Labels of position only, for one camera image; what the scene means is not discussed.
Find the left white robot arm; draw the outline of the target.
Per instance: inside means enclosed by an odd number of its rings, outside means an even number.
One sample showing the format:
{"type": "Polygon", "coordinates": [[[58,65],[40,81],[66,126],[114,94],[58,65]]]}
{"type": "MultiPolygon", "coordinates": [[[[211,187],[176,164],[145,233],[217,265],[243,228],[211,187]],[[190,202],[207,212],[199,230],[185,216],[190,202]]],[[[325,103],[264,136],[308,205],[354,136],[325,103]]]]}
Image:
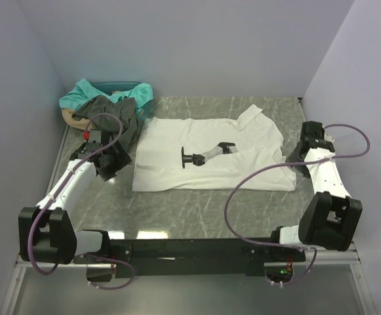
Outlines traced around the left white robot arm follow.
{"type": "Polygon", "coordinates": [[[18,215],[20,256],[23,261],[69,264],[86,254],[106,256],[110,237],[104,230],[76,232],[70,213],[96,178],[107,181],[131,162],[119,136],[107,131],[87,131],[62,177],[35,206],[18,215]]]}

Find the white polo shirt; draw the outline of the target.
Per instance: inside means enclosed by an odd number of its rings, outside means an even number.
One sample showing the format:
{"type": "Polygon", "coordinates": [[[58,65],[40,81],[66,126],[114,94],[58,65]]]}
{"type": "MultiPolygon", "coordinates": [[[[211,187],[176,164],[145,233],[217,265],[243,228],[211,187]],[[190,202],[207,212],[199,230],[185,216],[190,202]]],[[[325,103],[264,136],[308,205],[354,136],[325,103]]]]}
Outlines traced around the white polo shirt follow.
{"type": "Polygon", "coordinates": [[[262,109],[237,119],[147,119],[136,150],[132,189],[225,190],[283,163],[284,138],[262,109]]]}

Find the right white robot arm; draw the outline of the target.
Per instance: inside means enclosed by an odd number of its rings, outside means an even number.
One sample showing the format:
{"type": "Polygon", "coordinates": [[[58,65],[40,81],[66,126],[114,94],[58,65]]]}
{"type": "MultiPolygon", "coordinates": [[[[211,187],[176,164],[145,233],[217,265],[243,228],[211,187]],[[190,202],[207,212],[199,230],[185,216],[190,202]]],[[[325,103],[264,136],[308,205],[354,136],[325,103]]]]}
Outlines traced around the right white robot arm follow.
{"type": "Polygon", "coordinates": [[[334,144],[325,138],[323,125],[304,122],[300,140],[286,162],[311,180],[314,196],[299,224],[280,226],[271,233],[273,243],[312,245],[333,251],[348,249],[363,206],[346,190],[335,157],[334,144]]]}

